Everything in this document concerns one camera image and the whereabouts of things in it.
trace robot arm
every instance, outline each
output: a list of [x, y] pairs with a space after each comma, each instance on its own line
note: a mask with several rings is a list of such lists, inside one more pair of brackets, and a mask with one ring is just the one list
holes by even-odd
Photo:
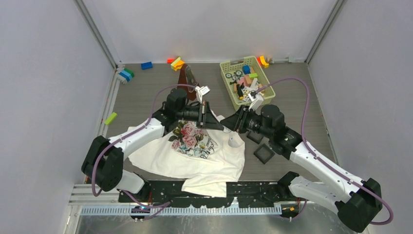
[[[178, 126], [178, 120], [180, 119], [194, 121], [199, 128], [224, 130], [224, 127], [212, 113], [209, 103], [202, 100], [202, 95], [208, 91], [207, 87], [198, 88], [197, 96], [200, 101], [196, 105], [192, 103], [187, 105], [186, 91], [172, 89], [167, 100], [158, 111], [152, 114], [152, 118], [147, 125], [145, 125], [147, 122], [145, 121], [139, 126], [109, 139], [103, 136], [96, 137], [83, 162], [82, 172], [88, 177], [92, 177], [93, 167], [99, 154], [111, 143], [120, 140], [105, 153], [106, 157], [99, 161], [95, 173], [96, 184], [103, 191], [117, 188], [134, 194], [138, 193], [145, 184], [144, 179], [137, 174], [123, 170], [124, 160], [134, 151], [170, 133]], [[124, 139], [124, 136], [139, 128], [142, 128], [142, 130]]]
[[356, 232], [362, 232], [381, 210], [382, 204], [353, 183], [342, 179], [319, 159], [346, 175], [351, 181], [362, 184], [381, 197], [379, 183], [372, 178], [363, 181], [360, 177], [350, 174], [307, 142], [319, 159], [315, 158], [305, 146], [301, 135], [286, 126], [284, 115], [277, 106], [263, 106], [260, 115], [255, 113], [255, 109], [241, 106], [235, 114], [221, 120], [221, 123], [240, 134], [253, 131], [268, 138], [268, 144], [275, 153], [302, 166], [324, 182], [314, 183], [297, 173], [289, 172], [278, 181], [278, 184], [296, 197], [311, 200], [331, 210], [346, 226]]

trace plastic basket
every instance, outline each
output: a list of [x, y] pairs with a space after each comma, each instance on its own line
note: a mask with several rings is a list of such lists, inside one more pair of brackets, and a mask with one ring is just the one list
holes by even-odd
[[[258, 63], [257, 58], [255, 58], [254, 56], [247, 56], [247, 57], [244, 57], [243, 59], [235, 60], [235, 61], [221, 62], [220, 67], [221, 67], [222, 80], [224, 80], [226, 90], [228, 91], [229, 97], [231, 98], [231, 101], [232, 101], [232, 105], [234, 106], [234, 109], [236, 111], [239, 109], [241, 105], [250, 105], [251, 102], [246, 102], [246, 101], [242, 101], [239, 99], [238, 95], [232, 91], [233, 90], [232, 85], [229, 84], [232, 81], [232, 79], [226, 78], [225, 74], [233, 73], [234, 71], [237, 71], [237, 70], [242, 71], [243, 66], [245, 65], [249, 65], [254, 69], [254, 71], [258, 75], [257, 79], [259, 83], [261, 83], [262, 85], [269, 84], [267, 76], [265, 76], [265, 73], [262, 67]], [[264, 102], [261, 105], [269, 104], [274, 97], [275, 97], [274, 89], [272, 87], [266, 88], [265, 93], [264, 93]]]

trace white t-shirt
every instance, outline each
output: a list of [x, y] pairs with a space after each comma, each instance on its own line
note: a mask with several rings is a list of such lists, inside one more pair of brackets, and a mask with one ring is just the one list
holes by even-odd
[[149, 142], [129, 159], [151, 173], [187, 178], [182, 191], [226, 197], [226, 182], [237, 182], [243, 171], [244, 150], [236, 132], [197, 129], [194, 122], [180, 121], [171, 133]]

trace floral print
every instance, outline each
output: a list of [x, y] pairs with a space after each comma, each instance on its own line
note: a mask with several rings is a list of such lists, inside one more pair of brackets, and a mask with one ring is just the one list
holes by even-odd
[[215, 152], [217, 143], [203, 129], [196, 128], [194, 122], [179, 121], [178, 127], [172, 131], [168, 141], [172, 141], [172, 149], [182, 154], [208, 158]]

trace gray floor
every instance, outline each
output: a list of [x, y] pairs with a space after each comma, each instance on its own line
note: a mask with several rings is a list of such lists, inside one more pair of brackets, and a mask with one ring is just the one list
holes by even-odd
[[[220, 66], [217, 63], [190, 64], [194, 75], [201, 85], [211, 89], [206, 99], [217, 115], [225, 117], [234, 113], [228, 92], [223, 84]], [[169, 64], [154, 64], [152, 69], [141, 70], [140, 64], [129, 64], [127, 68], [135, 73], [135, 78], [126, 85], [121, 84], [116, 97], [113, 111], [118, 114], [116, 120], [109, 126], [107, 136], [115, 136], [125, 132], [129, 126], [142, 123], [149, 115], [150, 105], [155, 94], [165, 86], [177, 84], [179, 72], [173, 71]], [[300, 77], [310, 87], [310, 106], [307, 113], [305, 132], [310, 141], [320, 152], [333, 160], [333, 153], [324, 126], [324, 120], [319, 103], [311, 82], [310, 74], [305, 63], [273, 64], [264, 70], [269, 81], [286, 77]], [[287, 126], [300, 132], [302, 112], [305, 106], [305, 88], [297, 81], [284, 81], [274, 87], [276, 93], [272, 104], [277, 105], [285, 115]], [[165, 91], [157, 100], [157, 107], [165, 100]], [[288, 171], [294, 171], [312, 181], [318, 179], [301, 166], [287, 161], [284, 157], [275, 155], [263, 165], [253, 155], [258, 145], [241, 136], [245, 141], [245, 166], [240, 180], [278, 180]], [[151, 174], [132, 166], [127, 160], [125, 169], [136, 172], [147, 179], [168, 179], [167, 177]]]

